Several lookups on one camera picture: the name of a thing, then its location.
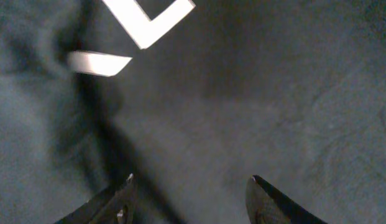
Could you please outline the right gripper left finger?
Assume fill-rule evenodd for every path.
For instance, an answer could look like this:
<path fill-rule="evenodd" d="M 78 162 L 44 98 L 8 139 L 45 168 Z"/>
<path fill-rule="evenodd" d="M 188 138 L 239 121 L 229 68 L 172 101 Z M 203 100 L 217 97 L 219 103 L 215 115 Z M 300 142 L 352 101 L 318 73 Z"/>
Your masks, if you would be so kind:
<path fill-rule="evenodd" d="M 134 174 L 118 186 L 104 189 L 55 224 L 132 224 L 137 202 Z"/>

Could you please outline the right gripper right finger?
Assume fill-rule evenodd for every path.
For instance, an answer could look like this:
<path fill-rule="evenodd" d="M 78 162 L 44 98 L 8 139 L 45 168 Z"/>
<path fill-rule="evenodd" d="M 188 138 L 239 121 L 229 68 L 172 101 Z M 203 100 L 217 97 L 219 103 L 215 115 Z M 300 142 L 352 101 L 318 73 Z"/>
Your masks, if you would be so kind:
<path fill-rule="evenodd" d="M 259 175 L 247 181 L 245 203 L 251 224 L 326 224 Z"/>

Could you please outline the black Nike t-shirt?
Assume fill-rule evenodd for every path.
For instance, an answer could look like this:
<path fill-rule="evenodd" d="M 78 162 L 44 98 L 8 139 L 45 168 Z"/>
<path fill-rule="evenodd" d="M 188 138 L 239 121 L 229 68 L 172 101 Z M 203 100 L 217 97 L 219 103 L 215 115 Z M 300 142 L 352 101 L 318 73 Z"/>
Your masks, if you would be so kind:
<path fill-rule="evenodd" d="M 0 1 L 0 223 L 129 176 L 134 223 L 248 223 L 253 175 L 386 223 L 386 1 Z"/>

